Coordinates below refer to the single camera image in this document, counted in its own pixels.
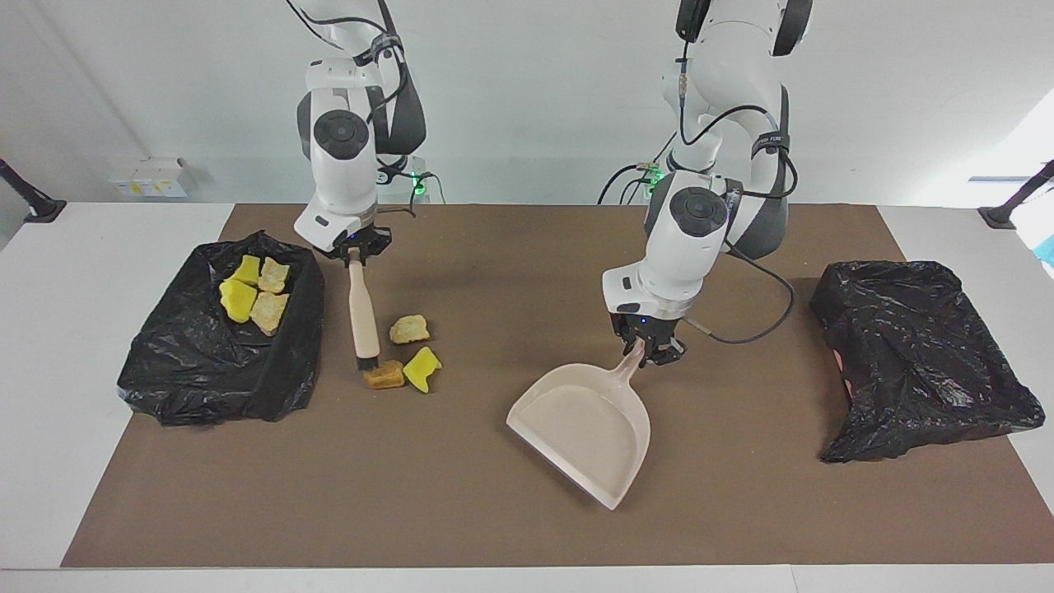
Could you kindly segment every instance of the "food piece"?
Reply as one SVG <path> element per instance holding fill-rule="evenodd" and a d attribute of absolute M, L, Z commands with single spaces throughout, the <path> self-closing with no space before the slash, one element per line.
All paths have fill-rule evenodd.
<path fill-rule="evenodd" d="M 403 363 L 397 360 L 385 361 L 379 368 L 367 371 L 363 377 L 371 390 L 391 390 L 406 386 L 406 379 L 403 378 Z"/>
<path fill-rule="evenodd" d="M 219 304 L 227 317 L 237 323 L 249 321 L 249 314 L 256 302 L 256 289 L 236 279 L 225 279 L 219 284 Z"/>
<path fill-rule="evenodd" d="M 388 332 L 392 344 L 409 344 L 410 342 L 421 342 L 428 340 L 428 322 L 424 316 L 409 316 L 401 318 Z"/>
<path fill-rule="evenodd" d="M 260 278 L 260 258 L 256 255 L 242 255 L 241 264 L 238 269 L 234 270 L 231 277 L 227 279 L 236 279 L 242 283 L 248 283 L 249 285 L 256 285 L 256 282 Z"/>
<path fill-rule="evenodd" d="M 270 257 L 265 257 L 264 269 L 260 271 L 260 290 L 280 294 L 286 289 L 287 276 L 289 276 L 289 265 L 282 265 Z"/>
<path fill-rule="evenodd" d="M 406 363 L 403 374 L 410 380 L 410 383 L 423 394 L 428 393 L 428 378 L 435 373 L 435 370 L 443 369 L 443 363 L 435 358 L 435 353 L 425 347 L 413 360 Z"/>
<path fill-rule="evenodd" d="M 281 322 L 281 314 L 286 311 L 289 302 L 289 294 L 271 294 L 260 292 L 253 305 L 253 323 L 260 329 L 266 336 L 274 336 L 278 333 L 278 324 Z"/>

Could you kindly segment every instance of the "black pole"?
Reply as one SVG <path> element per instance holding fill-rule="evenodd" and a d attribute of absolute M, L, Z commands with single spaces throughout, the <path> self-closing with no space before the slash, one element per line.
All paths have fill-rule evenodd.
<path fill-rule="evenodd" d="M 0 177 L 3 177 L 3 180 L 7 181 L 7 184 L 30 204 L 31 212 L 25 216 L 26 222 L 51 222 L 65 207 L 64 199 L 52 199 L 50 195 L 23 179 L 2 158 L 0 158 Z"/>
<path fill-rule="evenodd" d="M 1014 225 L 1014 222 L 1010 221 L 1010 213 L 1018 205 L 1024 203 L 1024 200 L 1030 195 L 1036 193 L 1036 190 L 1047 184 L 1047 181 L 1050 181 L 1051 177 L 1054 177 L 1054 160 L 1048 162 L 1041 171 L 1026 181 L 1021 185 L 1021 189 L 1017 190 L 1017 193 L 1007 200 L 1007 203 L 996 207 L 978 207 L 977 211 L 981 213 L 981 218 L 984 218 L 984 221 L 993 229 L 1014 230 L 1017 226 Z"/>

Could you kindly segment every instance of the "dark gray circular joint cap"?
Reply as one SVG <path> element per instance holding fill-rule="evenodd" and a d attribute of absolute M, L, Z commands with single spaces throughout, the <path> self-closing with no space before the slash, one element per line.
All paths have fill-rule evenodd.
<path fill-rule="evenodd" d="M 366 121 L 344 110 L 324 113 L 315 121 L 314 135 L 318 145 L 337 160 L 355 158 L 370 141 Z"/>
<path fill-rule="evenodd" d="M 674 221 L 685 234 L 707 236 L 728 219 L 728 206 L 718 194 L 705 187 L 685 187 L 669 201 Z"/>

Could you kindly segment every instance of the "closed black plastic bag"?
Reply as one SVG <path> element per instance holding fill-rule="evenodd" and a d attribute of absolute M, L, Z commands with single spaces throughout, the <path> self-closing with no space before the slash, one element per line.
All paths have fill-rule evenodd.
<path fill-rule="evenodd" d="M 219 304 L 219 283 L 242 255 L 289 264 L 289 303 L 269 338 L 235 323 Z M 133 410 L 164 426 L 278 421 L 307 408 L 321 348 L 325 279 L 314 254 L 264 231 L 194 249 L 132 341 L 117 380 Z"/>
<path fill-rule="evenodd" d="M 823 461 L 893 458 L 1042 426 L 1039 402 L 944 265 L 832 263 L 809 305 L 850 395 Z"/>

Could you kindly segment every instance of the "crumpled yellow piece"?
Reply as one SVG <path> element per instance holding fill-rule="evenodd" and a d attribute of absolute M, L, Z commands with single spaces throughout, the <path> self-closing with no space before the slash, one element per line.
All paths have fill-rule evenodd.
<path fill-rule="evenodd" d="M 219 304 L 227 311 L 227 317 L 236 323 L 249 321 L 249 315 L 256 302 L 256 289 L 236 279 L 225 279 L 219 284 Z"/>
<path fill-rule="evenodd" d="M 443 363 L 435 358 L 435 353 L 431 349 L 425 347 L 417 352 L 413 360 L 406 363 L 406 367 L 403 368 L 403 374 L 421 393 L 427 394 L 428 378 L 438 369 L 443 369 Z"/>
<path fill-rule="evenodd" d="M 260 278 L 260 258 L 256 255 L 242 255 L 241 264 L 238 269 L 234 270 L 231 277 L 227 279 L 236 279 L 242 283 L 248 283 L 249 285 L 256 285 L 256 282 Z"/>

